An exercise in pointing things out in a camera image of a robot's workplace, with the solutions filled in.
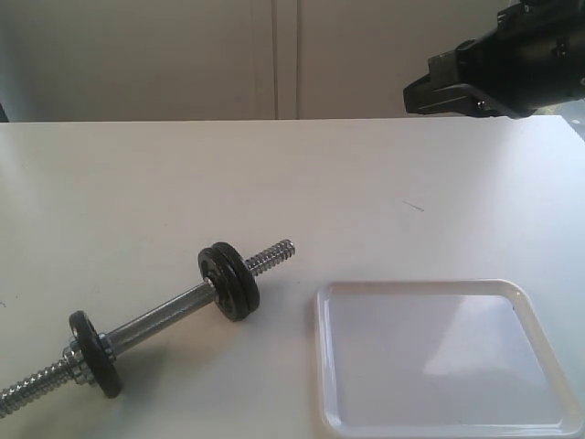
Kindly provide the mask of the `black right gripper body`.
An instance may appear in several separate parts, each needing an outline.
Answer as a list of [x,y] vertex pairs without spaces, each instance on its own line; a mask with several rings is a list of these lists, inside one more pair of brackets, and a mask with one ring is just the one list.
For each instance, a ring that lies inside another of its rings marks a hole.
[[456,49],[462,82],[524,117],[584,98],[584,3],[518,1]]

